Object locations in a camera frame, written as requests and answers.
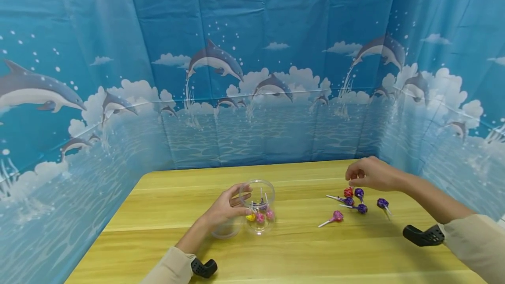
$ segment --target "sleeve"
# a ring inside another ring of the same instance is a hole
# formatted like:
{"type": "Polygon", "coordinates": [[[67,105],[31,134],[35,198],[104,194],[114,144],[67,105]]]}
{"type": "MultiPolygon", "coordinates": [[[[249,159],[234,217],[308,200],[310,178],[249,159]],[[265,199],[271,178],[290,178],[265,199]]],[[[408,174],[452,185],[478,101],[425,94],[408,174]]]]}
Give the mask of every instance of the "sleeve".
{"type": "Polygon", "coordinates": [[[505,279],[505,230],[485,215],[471,215],[439,225],[445,245],[488,284],[505,279]]]}
{"type": "Polygon", "coordinates": [[[193,260],[194,254],[172,247],[140,284],[188,284],[193,276],[193,260]]]}

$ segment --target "transparent container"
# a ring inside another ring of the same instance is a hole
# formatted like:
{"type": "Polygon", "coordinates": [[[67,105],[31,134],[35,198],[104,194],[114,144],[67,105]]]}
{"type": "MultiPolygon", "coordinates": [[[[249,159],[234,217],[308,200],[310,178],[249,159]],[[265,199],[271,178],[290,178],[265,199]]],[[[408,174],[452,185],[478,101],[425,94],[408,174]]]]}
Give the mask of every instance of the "transparent container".
{"type": "Polygon", "coordinates": [[[241,219],[241,217],[231,218],[227,222],[219,225],[212,232],[212,236],[214,236],[214,238],[223,240],[235,237],[236,234],[238,234],[238,232],[240,231],[240,228],[242,228],[242,222],[243,220],[241,219]]]}
{"type": "Polygon", "coordinates": [[[248,231],[264,234],[275,225],[275,189],[269,181],[254,179],[240,187],[238,197],[242,204],[253,210],[254,214],[245,218],[248,231]]]}

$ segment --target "tabletop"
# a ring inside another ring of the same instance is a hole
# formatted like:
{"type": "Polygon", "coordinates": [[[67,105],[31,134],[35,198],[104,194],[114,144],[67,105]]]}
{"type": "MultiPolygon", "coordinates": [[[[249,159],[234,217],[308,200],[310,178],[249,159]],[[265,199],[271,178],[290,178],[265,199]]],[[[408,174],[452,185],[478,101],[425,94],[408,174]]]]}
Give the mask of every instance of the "tabletop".
{"type": "Polygon", "coordinates": [[[138,284],[220,192],[256,178],[275,187],[275,226],[263,235],[244,226],[228,240],[209,237],[199,258],[216,260],[218,273],[211,280],[194,277],[192,283],[484,283],[443,245],[419,248],[402,237],[408,224],[421,230],[435,224],[408,196],[365,188],[365,215],[327,198],[342,196],[351,162],[146,174],[66,284],[138,284]],[[379,197],[388,199],[393,217],[376,207],[379,197]],[[344,221],[318,228],[335,210],[344,221]]]}

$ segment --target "hand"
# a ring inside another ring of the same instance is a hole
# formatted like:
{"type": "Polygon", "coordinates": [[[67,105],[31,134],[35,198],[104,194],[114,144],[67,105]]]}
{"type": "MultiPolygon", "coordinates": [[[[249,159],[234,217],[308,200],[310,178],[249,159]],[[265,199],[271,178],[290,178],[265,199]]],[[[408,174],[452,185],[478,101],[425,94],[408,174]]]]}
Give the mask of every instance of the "hand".
{"type": "MultiPolygon", "coordinates": [[[[242,183],[235,184],[228,190],[222,192],[214,204],[212,204],[212,206],[205,212],[205,214],[203,214],[202,218],[205,218],[206,222],[212,225],[212,227],[217,227],[230,218],[252,214],[250,208],[244,207],[240,199],[238,197],[235,197],[238,194],[241,186],[242,183]]],[[[244,188],[244,191],[251,192],[252,189],[247,186],[244,188]]],[[[250,193],[243,195],[243,198],[245,200],[250,197],[250,193]]]]}
{"type": "Polygon", "coordinates": [[[352,187],[373,188],[378,191],[401,191],[409,174],[395,169],[376,157],[362,158],[351,164],[345,179],[352,187]]]}

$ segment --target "dolphin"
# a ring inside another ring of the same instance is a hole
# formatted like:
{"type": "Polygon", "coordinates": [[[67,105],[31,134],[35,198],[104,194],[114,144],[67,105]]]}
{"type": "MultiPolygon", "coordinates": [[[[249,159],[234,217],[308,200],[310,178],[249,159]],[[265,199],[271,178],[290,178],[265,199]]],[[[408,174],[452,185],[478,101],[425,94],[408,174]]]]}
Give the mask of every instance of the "dolphin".
{"type": "Polygon", "coordinates": [[[245,103],[244,99],[241,99],[240,101],[237,102],[238,107],[244,107],[247,108],[247,104],[245,103]]]}
{"type": "Polygon", "coordinates": [[[403,84],[402,90],[405,88],[412,92],[414,101],[420,102],[424,98],[425,105],[428,105],[428,81],[426,81],[421,73],[418,72],[414,77],[407,79],[403,84]]]}
{"type": "Polygon", "coordinates": [[[220,74],[222,77],[232,75],[240,81],[244,81],[242,68],[240,68],[240,65],[237,63],[235,58],[226,51],[217,47],[210,39],[207,39],[206,48],[200,49],[200,51],[196,52],[189,62],[186,80],[195,73],[195,67],[203,65],[215,68],[215,72],[220,74]]]}
{"type": "Polygon", "coordinates": [[[128,110],[136,115],[137,109],[126,99],[110,94],[108,91],[105,91],[105,99],[102,104],[103,115],[102,115],[102,126],[106,119],[106,114],[109,111],[112,111],[112,114],[118,114],[121,110],[128,110]]]}
{"type": "Polygon", "coordinates": [[[258,91],[260,89],[266,89],[268,91],[272,91],[273,92],[272,95],[275,97],[280,97],[281,94],[285,94],[286,97],[288,97],[289,100],[293,102],[293,94],[291,89],[288,87],[287,84],[285,84],[283,81],[277,78],[273,73],[270,74],[269,78],[266,78],[256,86],[256,89],[252,94],[252,98],[254,98],[255,95],[258,94],[258,91]]]}
{"type": "Polygon", "coordinates": [[[468,129],[466,128],[466,124],[464,122],[452,121],[447,124],[446,127],[452,127],[455,129],[456,134],[465,141],[466,135],[468,135],[468,129]]]}
{"type": "Polygon", "coordinates": [[[321,101],[323,105],[328,105],[329,101],[326,95],[320,95],[315,102],[321,101]]]}
{"type": "Polygon", "coordinates": [[[384,65],[393,63],[402,71],[403,65],[405,64],[405,49],[398,41],[392,38],[389,33],[366,43],[365,46],[358,51],[358,55],[356,55],[356,58],[353,60],[351,67],[362,62],[363,57],[372,54],[381,54],[384,65]]]}
{"type": "Polygon", "coordinates": [[[89,137],[89,142],[90,143],[94,143],[94,142],[99,142],[100,141],[100,137],[98,137],[97,135],[95,134],[92,134],[90,137],[89,137]]]}
{"type": "Polygon", "coordinates": [[[62,153],[62,161],[67,151],[73,149],[81,150],[83,148],[89,148],[89,147],[92,147],[92,144],[89,141],[77,137],[71,138],[70,141],[68,141],[66,144],[63,145],[62,148],[60,148],[60,151],[62,153]]]}
{"type": "Polygon", "coordinates": [[[86,111],[76,92],[52,77],[36,74],[4,59],[10,72],[0,77],[0,108],[21,104],[42,104],[39,110],[60,111],[63,106],[86,111]]]}
{"type": "Polygon", "coordinates": [[[222,104],[229,105],[230,107],[236,107],[238,109],[238,105],[236,104],[235,100],[232,98],[222,98],[218,100],[218,104],[216,107],[219,107],[222,104]]]}
{"type": "Polygon", "coordinates": [[[163,112],[168,112],[169,115],[171,115],[173,117],[176,117],[176,118],[179,118],[179,117],[177,117],[177,114],[174,111],[174,109],[172,107],[170,107],[170,105],[167,105],[166,107],[164,107],[163,109],[161,109],[161,113],[163,113],[163,112]]]}

